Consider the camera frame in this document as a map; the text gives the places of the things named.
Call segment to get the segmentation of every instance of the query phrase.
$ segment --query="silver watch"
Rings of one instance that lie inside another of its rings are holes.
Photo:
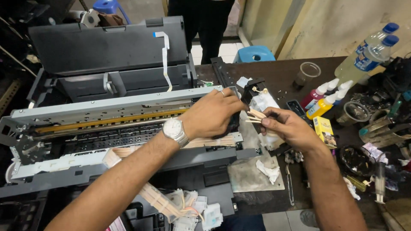
[[[163,124],[163,133],[167,138],[175,140],[180,148],[183,148],[190,142],[184,132],[182,121],[179,119],[169,119]]]

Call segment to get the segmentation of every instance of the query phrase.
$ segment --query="watch face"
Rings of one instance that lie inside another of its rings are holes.
[[[169,137],[175,137],[180,134],[182,130],[182,123],[176,119],[170,119],[163,125],[163,133]]]

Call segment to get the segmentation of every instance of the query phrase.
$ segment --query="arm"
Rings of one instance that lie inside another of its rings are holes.
[[[290,110],[269,107],[263,113],[276,118],[261,121],[263,135],[266,134],[265,128],[270,128],[304,155],[316,219],[321,230],[367,230],[363,215],[337,163],[315,131]]]
[[[214,90],[180,116],[193,140],[222,134],[242,102],[229,89]],[[106,171],[46,227],[52,230],[105,230],[131,203],[151,176],[179,150],[177,142],[159,132],[149,142]]]

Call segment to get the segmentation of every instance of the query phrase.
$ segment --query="ribbon cable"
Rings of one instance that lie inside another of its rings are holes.
[[[166,35],[164,32],[153,32],[153,37],[159,38],[159,37],[164,37],[164,48],[163,48],[163,75],[164,78],[166,78],[167,83],[169,84],[169,89],[167,91],[171,91],[173,89],[173,86],[171,85],[170,77],[167,74],[167,50],[170,49],[170,42],[169,42],[169,37]]]

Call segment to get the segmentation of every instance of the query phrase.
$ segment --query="hand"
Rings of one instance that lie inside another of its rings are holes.
[[[261,133],[264,136],[266,128],[269,128],[300,152],[326,147],[317,133],[293,111],[268,107],[263,114],[267,116],[261,121]]]
[[[224,88],[222,92],[224,94],[211,91],[179,117],[190,141],[224,133],[231,116],[245,110],[245,105],[230,88]]]

